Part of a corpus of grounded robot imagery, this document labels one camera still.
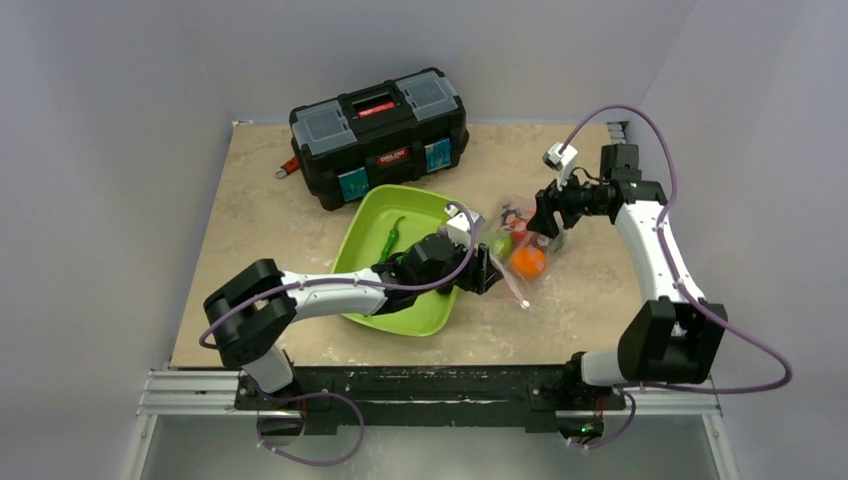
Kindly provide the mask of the red fake food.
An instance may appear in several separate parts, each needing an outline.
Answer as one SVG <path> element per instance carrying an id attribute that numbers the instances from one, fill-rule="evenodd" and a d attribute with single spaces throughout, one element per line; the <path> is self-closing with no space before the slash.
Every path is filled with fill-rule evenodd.
<path id="1" fill-rule="evenodd" d="M 531 232 L 527 229 L 526 224 L 523 222 L 511 225 L 509 232 L 514 245 L 521 244 L 529 235 L 531 235 Z"/>

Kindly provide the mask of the clear zip top bag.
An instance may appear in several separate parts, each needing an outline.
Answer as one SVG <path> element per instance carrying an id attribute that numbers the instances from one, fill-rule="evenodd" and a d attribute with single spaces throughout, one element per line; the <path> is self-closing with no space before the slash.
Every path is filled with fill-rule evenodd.
<path id="1" fill-rule="evenodd" d="M 478 237 L 480 243 L 488 246 L 503 275 L 492 291 L 501 297 L 512 296 L 523 310 L 533 307 L 542 283 L 551 277 L 552 266 L 562 256 L 567 239 L 562 230 L 554 238 L 530 231 L 527 224 L 534 214 L 533 199 L 502 195 Z"/>

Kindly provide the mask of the green fake apple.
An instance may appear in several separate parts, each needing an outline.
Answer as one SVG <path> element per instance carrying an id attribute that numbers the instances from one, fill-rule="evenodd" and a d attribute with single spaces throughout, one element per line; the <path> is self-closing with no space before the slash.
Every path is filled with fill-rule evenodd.
<path id="1" fill-rule="evenodd" d="M 488 241 L 487 245 L 489 246 L 491 255 L 501 262 L 506 261 L 514 249 L 514 243 L 509 233 L 494 236 Z"/>

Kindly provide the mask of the orange fake fruit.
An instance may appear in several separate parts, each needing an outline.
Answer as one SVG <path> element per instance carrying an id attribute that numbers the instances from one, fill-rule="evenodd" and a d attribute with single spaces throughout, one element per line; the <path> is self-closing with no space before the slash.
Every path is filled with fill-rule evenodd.
<path id="1" fill-rule="evenodd" d="M 509 266 L 518 276 L 533 280 L 544 273 L 547 267 L 547 255 L 532 245 L 519 247 L 511 255 Z"/>

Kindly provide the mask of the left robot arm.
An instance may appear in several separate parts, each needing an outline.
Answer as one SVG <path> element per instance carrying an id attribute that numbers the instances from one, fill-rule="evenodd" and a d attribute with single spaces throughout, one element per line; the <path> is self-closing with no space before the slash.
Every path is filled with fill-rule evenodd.
<path id="1" fill-rule="evenodd" d="M 209 325 L 199 343 L 216 350 L 225 367 L 247 373 L 272 408 L 284 409 L 297 399 L 298 382 L 275 343 L 290 324 L 333 314 L 392 314 L 413 307 L 431 291 L 446 294 L 459 288 L 482 295 L 502 278 L 486 245 L 436 233 L 349 273 L 299 274 L 263 259 L 204 301 Z"/>

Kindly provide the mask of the green plastic tray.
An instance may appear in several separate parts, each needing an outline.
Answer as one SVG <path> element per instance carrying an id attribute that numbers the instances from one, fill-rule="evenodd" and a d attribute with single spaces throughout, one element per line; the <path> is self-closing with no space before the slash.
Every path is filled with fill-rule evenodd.
<path id="1" fill-rule="evenodd" d="M 400 252 L 434 233 L 448 220 L 445 211 L 451 199 L 415 187 L 381 185 L 371 190 L 360 203 L 341 241 L 333 273 L 346 273 L 369 267 L 379 260 L 390 229 L 396 227 L 399 239 L 394 250 Z M 459 290 L 449 294 L 426 293 L 415 304 L 396 313 L 344 317 L 375 330 L 409 337 L 427 337 L 439 332 L 448 322 Z"/>

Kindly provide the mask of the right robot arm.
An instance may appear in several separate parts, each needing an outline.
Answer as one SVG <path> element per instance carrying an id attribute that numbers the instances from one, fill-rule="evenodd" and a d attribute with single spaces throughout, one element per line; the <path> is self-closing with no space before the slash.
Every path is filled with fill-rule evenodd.
<path id="1" fill-rule="evenodd" d="M 724 333 L 707 315 L 724 318 L 726 310 L 707 302 L 689 278 L 661 184 L 643 179 L 633 144 L 604 146 L 599 177 L 587 182 L 575 174 L 576 155 L 574 147 L 561 142 L 545 152 L 543 161 L 557 177 L 536 193 L 527 228 L 556 238 L 584 217 L 608 218 L 627 246 L 642 305 L 616 347 L 576 357 L 577 370 L 561 381 L 564 399 L 584 407 L 601 387 L 704 382 Z"/>

